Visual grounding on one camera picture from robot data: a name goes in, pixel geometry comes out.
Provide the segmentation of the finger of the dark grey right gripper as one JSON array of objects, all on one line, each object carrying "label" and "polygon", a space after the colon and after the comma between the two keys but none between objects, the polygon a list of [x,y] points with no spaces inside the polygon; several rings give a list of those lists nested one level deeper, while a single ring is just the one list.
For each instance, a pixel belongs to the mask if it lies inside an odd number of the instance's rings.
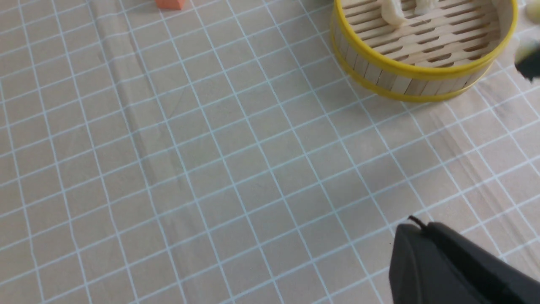
[{"label": "finger of the dark grey right gripper", "polygon": [[515,52],[515,68],[527,80],[540,76],[540,42],[521,41]]}]

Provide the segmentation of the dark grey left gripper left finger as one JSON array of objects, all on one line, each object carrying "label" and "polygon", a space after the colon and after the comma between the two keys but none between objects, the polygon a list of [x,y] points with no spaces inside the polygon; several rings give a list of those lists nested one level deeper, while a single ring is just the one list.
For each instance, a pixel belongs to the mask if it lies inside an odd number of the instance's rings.
[{"label": "dark grey left gripper left finger", "polygon": [[471,285],[449,252],[440,249],[429,228],[441,228],[459,250],[477,252],[481,247],[442,223],[424,224],[409,216],[410,224],[398,225],[390,259],[389,283],[395,304],[480,304],[481,294]]}]

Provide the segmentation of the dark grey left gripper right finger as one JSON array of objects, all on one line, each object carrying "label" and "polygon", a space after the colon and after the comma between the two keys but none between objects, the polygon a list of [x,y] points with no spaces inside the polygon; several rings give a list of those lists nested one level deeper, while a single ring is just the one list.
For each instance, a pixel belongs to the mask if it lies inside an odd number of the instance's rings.
[{"label": "dark grey left gripper right finger", "polygon": [[424,232],[486,304],[539,303],[538,281],[442,223],[428,223]]}]

